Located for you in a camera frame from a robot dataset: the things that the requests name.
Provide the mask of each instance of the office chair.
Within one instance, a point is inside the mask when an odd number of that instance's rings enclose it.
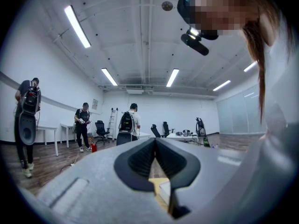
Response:
[[[166,138],[165,135],[160,135],[160,134],[159,134],[156,125],[152,125],[152,127],[151,127],[150,129],[151,129],[151,131],[154,133],[154,135],[155,135],[157,138]]]
[[[163,122],[163,128],[164,128],[164,135],[167,137],[169,135],[169,128],[166,121]]]
[[[110,132],[109,131],[107,131],[107,132],[105,131],[105,126],[104,126],[103,121],[102,120],[98,120],[95,123],[95,126],[97,127],[97,134],[101,138],[101,140],[96,141],[96,143],[101,142],[101,141],[103,142],[103,144],[105,144],[106,142],[110,143],[110,141],[107,141],[107,139],[105,137],[105,135],[109,134]]]

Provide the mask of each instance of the white sneaker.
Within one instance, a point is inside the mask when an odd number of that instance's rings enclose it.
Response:
[[[27,169],[24,169],[24,168],[23,168],[23,174],[24,174],[26,177],[31,177],[31,176],[32,176],[32,174],[30,173],[29,168],[27,168]]]
[[[34,163],[28,163],[27,165],[28,165],[29,170],[32,171],[34,168]]]

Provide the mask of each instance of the black backpack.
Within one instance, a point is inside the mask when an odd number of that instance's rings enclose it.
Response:
[[[124,112],[121,121],[120,121],[120,125],[118,126],[120,132],[128,132],[130,133],[133,129],[133,119],[131,114],[126,111]]]

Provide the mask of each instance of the person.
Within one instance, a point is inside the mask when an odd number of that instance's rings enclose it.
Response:
[[[133,103],[130,106],[130,110],[128,111],[132,117],[133,128],[131,131],[132,141],[138,140],[138,136],[140,133],[140,115],[137,113],[137,104]]]
[[[17,147],[19,160],[21,162],[22,169],[23,169],[22,170],[23,174],[28,178],[32,176],[30,171],[32,171],[33,168],[34,168],[33,145],[25,145],[22,142],[21,138],[20,138],[19,117],[20,117],[20,114],[22,112],[21,98],[23,98],[23,96],[26,94],[29,87],[38,87],[38,85],[39,85],[39,79],[38,78],[34,78],[32,81],[25,80],[25,81],[22,82],[22,84],[20,85],[20,87],[18,88],[18,90],[15,94],[15,99],[17,100],[18,105],[17,105],[17,109],[16,109],[16,113],[15,113],[15,119],[14,119],[14,138],[15,138],[15,144],[16,144],[16,147]],[[41,90],[39,90],[38,109],[41,108],[41,99],[42,99],[42,93],[41,93]],[[28,163],[27,163],[25,155],[24,155],[24,150],[23,150],[24,145],[26,146],[26,150],[27,150]]]
[[[87,125],[90,124],[88,108],[89,105],[88,103],[85,102],[83,103],[82,109],[77,109],[75,114],[77,141],[78,141],[80,152],[83,152],[81,135],[83,136],[86,150],[91,151],[91,148],[88,144],[88,137],[87,137]]]
[[[260,122],[279,137],[299,122],[298,21],[285,0],[179,0],[178,12],[197,30],[241,30],[259,67]]]

